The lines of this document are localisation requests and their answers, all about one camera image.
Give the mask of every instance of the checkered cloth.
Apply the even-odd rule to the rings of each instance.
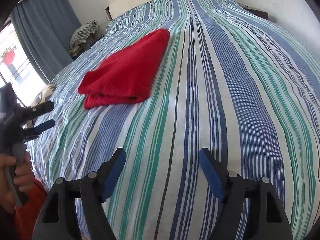
[[[98,30],[98,27],[98,22],[92,21],[78,28],[71,37],[70,49],[73,49],[75,46],[79,44],[85,44],[90,34],[94,34],[96,30]]]

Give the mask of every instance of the patterned cushion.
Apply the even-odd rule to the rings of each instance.
[[[36,95],[35,99],[30,104],[31,107],[36,106],[38,104],[49,101],[53,92],[56,90],[56,86],[52,83],[46,85],[39,94]],[[32,128],[36,123],[37,118],[33,120],[29,120],[26,123],[26,128]]]
[[[73,49],[76,45],[85,44],[90,34],[94,34],[96,30],[98,30],[98,27],[97,21],[82,25],[73,33],[70,41],[70,49]]]

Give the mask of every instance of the screw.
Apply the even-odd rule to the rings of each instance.
[[[97,173],[94,172],[94,171],[92,171],[92,172],[90,172],[90,173],[88,174],[88,177],[89,177],[90,179],[93,179],[93,178],[95,178],[96,176],[97,176]]]
[[[264,182],[264,183],[269,183],[270,180],[269,180],[267,177],[263,177],[263,178],[262,178],[262,182]]]
[[[64,178],[57,178],[56,183],[61,184],[64,181]]]
[[[235,171],[229,171],[229,176],[232,178],[236,178],[238,176],[238,173],[236,173]]]

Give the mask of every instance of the blue gripper pad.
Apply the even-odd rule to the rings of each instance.
[[[208,181],[212,194],[215,196],[215,198],[219,199],[219,201],[222,202],[224,195],[222,192],[221,179],[212,167],[212,164],[203,149],[199,151],[199,164],[202,168],[205,178]]]
[[[104,181],[104,190],[102,194],[102,202],[104,203],[108,198],[111,198],[113,190],[116,187],[120,174],[123,170],[126,160],[125,150],[122,149],[117,160],[113,164],[109,176]]]
[[[54,127],[56,124],[56,122],[53,119],[50,119],[44,123],[41,123],[40,125],[38,125],[37,127],[35,127],[35,132],[38,134],[43,133],[45,130],[48,130],[52,127]]]

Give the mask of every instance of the bed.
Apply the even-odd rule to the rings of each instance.
[[[84,74],[158,28],[171,37],[151,97],[84,110]],[[28,144],[36,176],[49,190],[123,147],[124,171],[103,204],[117,239],[205,240],[221,208],[198,165],[208,147],[229,171],[268,177],[294,239],[303,239],[319,217],[319,67],[289,33],[233,0],[146,1],[116,17],[53,80],[55,109],[37,123],[56,125]],[[76,207],[89,237],[80,201]],[[244,202],[237,239],[247,215]]]

